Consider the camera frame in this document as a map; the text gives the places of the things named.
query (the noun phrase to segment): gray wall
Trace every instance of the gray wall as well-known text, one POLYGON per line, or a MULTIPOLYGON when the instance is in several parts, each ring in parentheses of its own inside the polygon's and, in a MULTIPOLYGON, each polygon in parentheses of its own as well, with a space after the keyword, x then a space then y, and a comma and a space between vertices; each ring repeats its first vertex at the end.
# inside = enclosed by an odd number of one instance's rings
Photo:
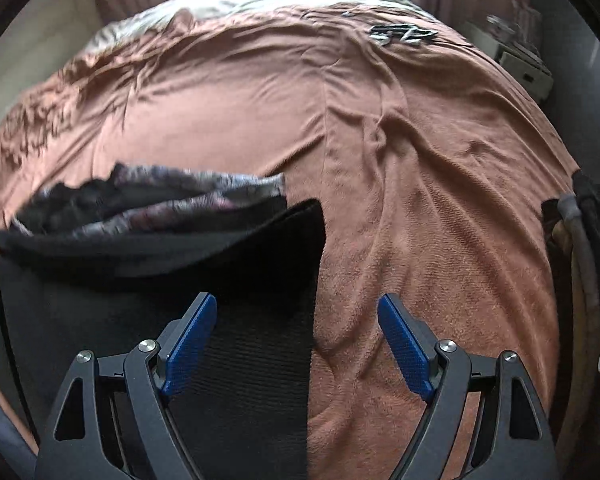
POLYGON ((542 110, 585 173, 600 180, 600 44, 568 0, 532 0, 554 88, 542 110))

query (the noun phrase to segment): bed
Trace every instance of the bed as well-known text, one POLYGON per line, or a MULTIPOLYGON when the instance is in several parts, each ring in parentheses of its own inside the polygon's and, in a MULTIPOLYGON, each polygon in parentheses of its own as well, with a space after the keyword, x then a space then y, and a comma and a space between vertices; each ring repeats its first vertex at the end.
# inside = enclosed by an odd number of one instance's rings
POLYGON ((577 165, 515 80, 410 0, 173 0, 107 26, 1 122, 0 228, 117 162, 282 172, 290 203, 320 199, 311 478, 388 478, 424 408, 378 327, 384 292, 467 351, 515 349, 550 407, 540 205, 577 165), (378 44, 387 22, 438 35, 378 44))

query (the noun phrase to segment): blue gripper pad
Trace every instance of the blue gripper pad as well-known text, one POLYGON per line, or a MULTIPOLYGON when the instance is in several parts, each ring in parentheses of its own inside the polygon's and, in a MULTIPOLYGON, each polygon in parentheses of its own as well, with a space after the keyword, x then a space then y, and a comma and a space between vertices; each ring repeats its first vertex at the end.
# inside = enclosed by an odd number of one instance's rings
POLYGON ((378 323, 398 362, 407 387, 425 402, 430 402, 436 389, 429 378, 429 361, 386 294, 378 301, 378 323))
POLYGON ((190 323, 183 330, 173 352, 165 361, 165 380, 160 388, 163 395, 171 397, 185 389, 216 325, 217 318, 216 298, 209 294, 198 307, 190 323))

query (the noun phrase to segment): black cable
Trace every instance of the black cable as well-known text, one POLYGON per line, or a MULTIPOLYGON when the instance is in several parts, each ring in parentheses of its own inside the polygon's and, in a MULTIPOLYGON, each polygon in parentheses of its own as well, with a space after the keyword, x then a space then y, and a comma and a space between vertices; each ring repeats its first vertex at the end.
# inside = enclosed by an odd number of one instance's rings
POLYGON ((38 431, 36 430, 36 426, 33 423, 33 417, 31 416, 31 411, 29 409, 29 405, 27 404, 27 399, 24 395, 24 389, 22 388, 22 382, 20 381, 20 374, 18 373, 18 367, 16 365, 16 357, 13 354, 13 348, 11 347, 11 340, 9 339, 9 330, 7 329, 7 319, 4 314, 4 304, 2 303, 2 291, 0 290, 0 331, 2 332, 2 338, 4 339, 4 347, 7 352, 7 359, 9 361, 9 368, 11 369, 11 375, 13 375, 13 383, 16 386, 16 390, 18 392, 18 398, 20 399, 20 403, 22 405, 22 409, 24 410, 24 415, 27 419, 27 425, 29 426, 29 430, 31 431, 33 438, 36 442, 40 442, 40 438, 38 436, 38 431))

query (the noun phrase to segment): metal screw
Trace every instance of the metal screw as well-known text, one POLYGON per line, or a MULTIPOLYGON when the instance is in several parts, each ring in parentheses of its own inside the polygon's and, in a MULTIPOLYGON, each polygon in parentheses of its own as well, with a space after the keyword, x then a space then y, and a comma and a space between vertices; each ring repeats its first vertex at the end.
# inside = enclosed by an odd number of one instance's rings
POLYGON ((451 354, 451 352, 456 351, 458 345, 455 342, 451 341, 451 339, 443 339, 440 341, 440 348, 443 352, 448 352, 449 354, 451 354))
POLYGON ((82 350, 78 352, 78 355, 75 357, 75 360, 79 363, 88 363, 91 361, 93 354, 89 350, 82 350))
POLYGON ((150 352, 155 348, 155 341, 153 339, 145 339, 138 345, 138 350, 141 352, 150 352))

